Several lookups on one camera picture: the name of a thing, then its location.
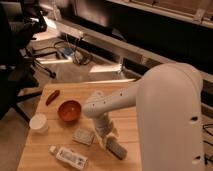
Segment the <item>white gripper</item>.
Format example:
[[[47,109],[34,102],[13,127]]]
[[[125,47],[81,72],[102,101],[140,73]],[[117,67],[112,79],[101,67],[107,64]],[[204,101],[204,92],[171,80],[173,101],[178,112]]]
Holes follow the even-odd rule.
[[[107,113],[94,118],[93,123],[96,131],[95,135],[101,148],[106,149],[107,135],[115,139],[119,137],[114,122]]]

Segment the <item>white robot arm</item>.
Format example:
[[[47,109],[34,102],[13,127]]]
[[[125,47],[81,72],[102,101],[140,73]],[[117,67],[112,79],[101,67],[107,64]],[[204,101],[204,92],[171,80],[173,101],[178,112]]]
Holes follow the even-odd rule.
[[[83,113],[95,120],[107,112],[136,108],[142,171],[204,171],[200,72],[186,63],[148,70],[140,80],[108,96],[93,93]]]

